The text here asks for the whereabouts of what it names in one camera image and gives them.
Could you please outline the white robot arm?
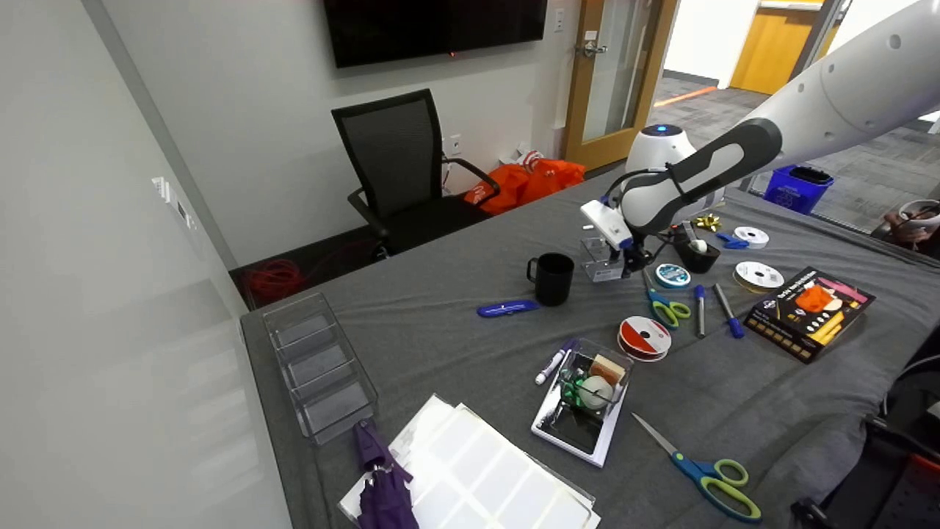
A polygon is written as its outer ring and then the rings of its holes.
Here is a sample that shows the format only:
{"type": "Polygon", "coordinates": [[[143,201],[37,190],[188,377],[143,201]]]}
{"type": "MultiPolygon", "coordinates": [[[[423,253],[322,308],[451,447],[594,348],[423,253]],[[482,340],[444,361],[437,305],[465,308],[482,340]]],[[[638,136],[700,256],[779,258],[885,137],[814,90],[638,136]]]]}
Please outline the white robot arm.
{"type": "Polygon", "coordinates": [[[811,162],[929,114],[940,102],[940,0],[914,0],[755,107],[720,137],[661,171],[629,171],[581,206],[629,271],[673,217],[760,171],[811,162]]]}

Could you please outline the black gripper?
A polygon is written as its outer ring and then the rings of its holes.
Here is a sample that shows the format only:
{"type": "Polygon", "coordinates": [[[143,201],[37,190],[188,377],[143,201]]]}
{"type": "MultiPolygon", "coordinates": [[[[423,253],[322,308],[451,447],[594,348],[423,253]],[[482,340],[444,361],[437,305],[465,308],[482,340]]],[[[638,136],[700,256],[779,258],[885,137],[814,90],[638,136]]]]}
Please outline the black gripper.
{"type": "Polygon", "coordinates": [[[609,248],[622,256],[629,271],[639,271],[647,264],[639,242],[614,206],[604,206],[601,201],[588,201],[581,204],[581,215],[609,242],[609,248]]]}

